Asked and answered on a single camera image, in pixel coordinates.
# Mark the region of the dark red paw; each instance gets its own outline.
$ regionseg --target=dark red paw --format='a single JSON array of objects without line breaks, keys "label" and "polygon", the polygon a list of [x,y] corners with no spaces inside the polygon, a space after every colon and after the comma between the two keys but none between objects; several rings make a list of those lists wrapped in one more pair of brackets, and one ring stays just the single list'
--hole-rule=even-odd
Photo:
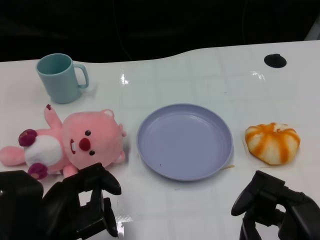
[{"label": "dark red paw", "polygon": [[48,175],[48,168],[42,163],[34,163],[29,167],[28,174],[37,180],[41,180]]},{"label": "dark red paw", "polygon": [[36,141],[37,132],[33,129],[27,129],[19,136],[19,144],[21,147],[29,147]]}]

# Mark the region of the table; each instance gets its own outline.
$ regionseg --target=table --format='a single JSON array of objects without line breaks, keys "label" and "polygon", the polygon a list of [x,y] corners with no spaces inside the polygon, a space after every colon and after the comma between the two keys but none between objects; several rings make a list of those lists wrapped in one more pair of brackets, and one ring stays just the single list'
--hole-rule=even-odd
[{"label": "table", "polygon": [[[264,57],[281,54],[284,68],[265,65]],[[52,103],[35,71],[37,60],[0,63],[0,147],[18,144],[25,129],[46,128],[49,103],[62,120],[82,111],[112,109],[128,133],[128,161],[108,170],[123,194],[111,196],[123,240],[239,239],[242,216],[231,216],[237,196],[256,170],[286,181],[320,205],[320,42],[289,42],[205,48],[176,56],[135,62],[83,63],[90,86],[66,105]],[[84,77],[76,74],[80,82]],[[233,135],[234,168],[196,182],[166,179],[145,166],[136,147],[138,127],[152,111],[169,104],[192,103],[211,109]],[[252,125],[279,122],[301,137],[293,163],[270,167],[254,158],[244,142]],[[0,171],[24,169],[4,167]],[[42,181],[45,192],[62,176]],[[81,202],[90,193],[80,195]],[[277,239],[277,227],[259,225],[262,239]],[[91,239],[113,239],[106,231]]]}]

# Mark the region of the cable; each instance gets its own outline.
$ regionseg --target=cable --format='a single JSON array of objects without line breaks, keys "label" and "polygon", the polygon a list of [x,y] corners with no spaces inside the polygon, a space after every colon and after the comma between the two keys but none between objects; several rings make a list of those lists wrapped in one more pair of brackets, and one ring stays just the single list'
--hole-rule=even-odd
[{"label": "cable", "polygon": [[243,7],[243,11],[242,11],[242,40],[243,40],[243,45],[246,45],[245,14],[246,14],[247,5],[248,5],[248,0],[244,0],[244,7]]},{"label": "cable", "polygon": [[114,24],[115,24],[115,31],[116,31],[116,35],[118,36],[119,43],[121,45],[121,48],[122,48],[124,54],[129,58],[130,61],[132,61],[132,57],[130,56],[130,54],[127,52],[125,46],[123,45],[120,34],[119,34],[118,23],[117,23],[117,18],[116,18],[115,0],[112,0],[112,8],[113,8],[113,18],[114,18]]}]

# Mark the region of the mug handle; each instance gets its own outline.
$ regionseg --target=mug handle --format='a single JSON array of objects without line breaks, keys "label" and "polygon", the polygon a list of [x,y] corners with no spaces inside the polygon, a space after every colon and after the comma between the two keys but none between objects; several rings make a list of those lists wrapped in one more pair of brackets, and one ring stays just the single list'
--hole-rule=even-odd
[{"label": "mug handle", "polygon": [[82,85],[78,85],[78,88],[80,89],[85,89],[89,86],[89,76],[88,76],[88,72],[85,66],[83,66],[82,64],[73,64],[74,68],[80,68],[84,74],[84,78],[85,78],[85,84]]}]

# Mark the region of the dark wall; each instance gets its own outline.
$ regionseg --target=dark wall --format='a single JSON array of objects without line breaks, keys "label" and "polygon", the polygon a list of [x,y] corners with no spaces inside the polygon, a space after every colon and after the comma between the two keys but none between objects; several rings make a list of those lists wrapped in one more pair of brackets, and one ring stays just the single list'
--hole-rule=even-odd
[{"label": "dark wall", "polygon": [[0,61],[120,62],[303,41],[319,11],[320,0],[0,0]]}]

